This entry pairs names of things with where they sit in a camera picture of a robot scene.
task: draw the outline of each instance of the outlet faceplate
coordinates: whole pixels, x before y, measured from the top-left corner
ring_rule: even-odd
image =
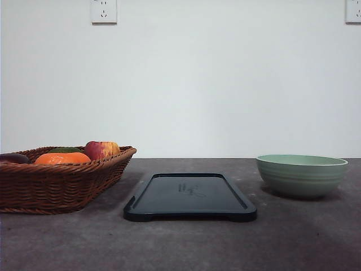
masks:
[[[117,0],[90,0],[93,24],[117,23]]]
[[[346,24],[361,24],[361,0],[346,0]]]

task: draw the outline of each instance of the gray table surface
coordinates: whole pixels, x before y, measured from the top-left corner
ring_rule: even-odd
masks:
[[[254,159],[132,159],[83,210],[1,214],[1,268],[13,270],[361,270],[361,159],[319,200],[277,196]],[[224,172],[258,209],[252,222],[130,222],[122,209],[150,172]]]

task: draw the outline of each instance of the green bowl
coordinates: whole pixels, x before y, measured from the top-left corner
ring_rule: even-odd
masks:
[[[262,179],[274,191],[297,198],[324,196],[344,178],[346,160],[309,155],[263,155],[257,158]]]

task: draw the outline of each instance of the tangerine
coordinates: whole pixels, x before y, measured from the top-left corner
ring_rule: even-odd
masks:
[[[80,152],[50,153],[40,155],[34,164],[66,164],[66,163],[87,163],[90,158]]]

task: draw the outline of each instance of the black tray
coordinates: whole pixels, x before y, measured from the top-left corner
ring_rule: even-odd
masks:
[[[227,218],[252,221],[255,206],[220,173],[158,173],[148,176],[124,207],[124,218]]]

